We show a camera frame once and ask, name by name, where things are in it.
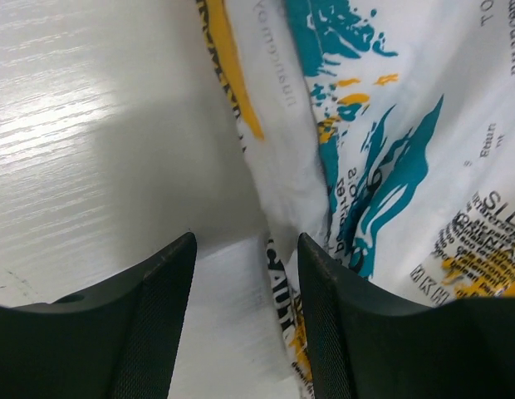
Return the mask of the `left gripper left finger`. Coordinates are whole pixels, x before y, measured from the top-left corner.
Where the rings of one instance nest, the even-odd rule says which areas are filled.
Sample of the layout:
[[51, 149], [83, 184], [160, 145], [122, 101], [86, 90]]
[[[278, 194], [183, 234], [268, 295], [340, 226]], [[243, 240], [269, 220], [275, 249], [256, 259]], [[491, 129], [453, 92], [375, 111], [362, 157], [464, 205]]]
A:
[[0, 398], [166, 398], [196, 255], [186, 233], [53, 303], [0, 306]]

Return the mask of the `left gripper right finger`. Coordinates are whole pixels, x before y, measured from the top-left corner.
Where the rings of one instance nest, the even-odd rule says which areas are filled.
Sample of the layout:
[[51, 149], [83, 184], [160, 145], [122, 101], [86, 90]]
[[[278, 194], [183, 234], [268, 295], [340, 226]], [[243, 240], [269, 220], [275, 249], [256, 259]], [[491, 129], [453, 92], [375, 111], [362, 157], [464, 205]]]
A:
[[515, 298], [430, 308], [389, 293], [298, 239], [318, 398], [515, 398]]

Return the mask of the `patterned white yellow teal shorts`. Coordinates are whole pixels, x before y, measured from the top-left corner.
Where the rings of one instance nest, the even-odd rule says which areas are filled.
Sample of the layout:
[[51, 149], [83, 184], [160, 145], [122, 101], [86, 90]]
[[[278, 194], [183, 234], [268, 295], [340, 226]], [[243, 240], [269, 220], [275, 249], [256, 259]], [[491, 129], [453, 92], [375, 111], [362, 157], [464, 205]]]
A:
[[302, 398], [298, 239], [430, 308], [515, 298], [515, 1], [200, 1]]

